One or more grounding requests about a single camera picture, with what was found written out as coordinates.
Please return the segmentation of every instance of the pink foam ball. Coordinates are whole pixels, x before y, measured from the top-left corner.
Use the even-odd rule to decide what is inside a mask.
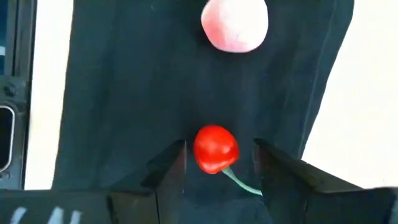
[[[217,49],[249,52],[266,37],[267,5],[264,0],[209,0],[202,11],[201,24]]]

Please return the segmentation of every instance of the dark fabric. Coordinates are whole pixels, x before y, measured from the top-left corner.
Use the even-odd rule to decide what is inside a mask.
[[[130,189],[128,179],[205,124],[237,138],[232,166],[258,186],[251,150],[261,137],[301,157],[353,1],[267,0],[269,31],[248,54],[205,37],[205,0],[75,1],[54,189]],[[180,223],[267,223],[261,198],[188,153]]]

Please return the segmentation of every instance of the red cherry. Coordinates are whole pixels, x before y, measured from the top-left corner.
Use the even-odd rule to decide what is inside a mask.
[[[199,130],[193,152],[200,168],[216,174],[239,159],[239,148],[234,136],[225,128],[208,125]]]

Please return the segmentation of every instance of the white surface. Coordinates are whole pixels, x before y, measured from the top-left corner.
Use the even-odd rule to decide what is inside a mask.
[[[38,2],[26,189],[52,184],[72,7],[72,0]],[[397,11],[396,0],[355,2],[304,154],[362,187],[398,186],[391,172],[398,170]]]
[[[58,151],[72,0],[38,0],[25,189],[49,189]]]
[[[361,187],[398,186],[398,1],[358,0],[303,159]]]

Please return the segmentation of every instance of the cherry stem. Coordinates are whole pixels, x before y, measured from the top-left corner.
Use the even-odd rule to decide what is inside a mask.
[[[258,189],[254,189],[252,187],[247,186],[246,184],[244,184],[243,182],[241,182],[234,174],[234,172],[231,170],[230,167],[227,167],[225,169],[223,169],[223,173],[225,175],[227,175],[229,178],[231,178],[233,181],[235,181],[235,183],[237,183],[241,188],[243,188],[244,190],[247,190],[248,192],[252,193],[252,194],[256,194],[256,195],[260,195],[262,196],[262,192],[261,190]]]

